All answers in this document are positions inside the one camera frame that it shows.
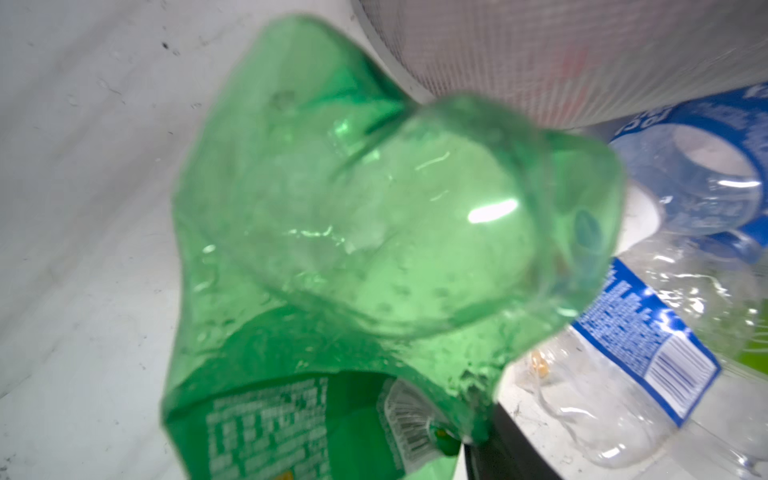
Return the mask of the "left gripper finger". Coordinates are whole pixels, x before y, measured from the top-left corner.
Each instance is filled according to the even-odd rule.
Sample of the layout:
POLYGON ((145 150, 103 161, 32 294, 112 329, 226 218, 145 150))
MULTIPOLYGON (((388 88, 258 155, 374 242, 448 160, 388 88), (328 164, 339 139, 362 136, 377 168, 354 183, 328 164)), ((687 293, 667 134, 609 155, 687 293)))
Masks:
POLYGON ((464 445, 469 480, 561 480, 500 403, 492 420, 484 443, 464 445))

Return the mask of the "green crushed plastic bottle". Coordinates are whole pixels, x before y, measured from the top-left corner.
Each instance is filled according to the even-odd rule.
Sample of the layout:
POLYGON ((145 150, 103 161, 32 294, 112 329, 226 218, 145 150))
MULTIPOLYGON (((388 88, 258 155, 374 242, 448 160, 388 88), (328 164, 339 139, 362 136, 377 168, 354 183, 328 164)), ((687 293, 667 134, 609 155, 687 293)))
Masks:
POLYGON ((270 22, 172 199, 186 476, 451 478, 505 368, 601 290, 625 186, 599 141, 419 104, 325 21, 270 22))

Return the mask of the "green label clear bottle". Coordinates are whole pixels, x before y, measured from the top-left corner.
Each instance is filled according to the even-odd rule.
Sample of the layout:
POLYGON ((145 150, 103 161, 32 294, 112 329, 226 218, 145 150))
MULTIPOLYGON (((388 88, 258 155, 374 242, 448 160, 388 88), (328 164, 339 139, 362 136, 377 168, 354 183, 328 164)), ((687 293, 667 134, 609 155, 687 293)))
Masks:
POLYGON ((767 374, 767 312, 763 311, 749 341, 737 361, 761 374, 767 374))

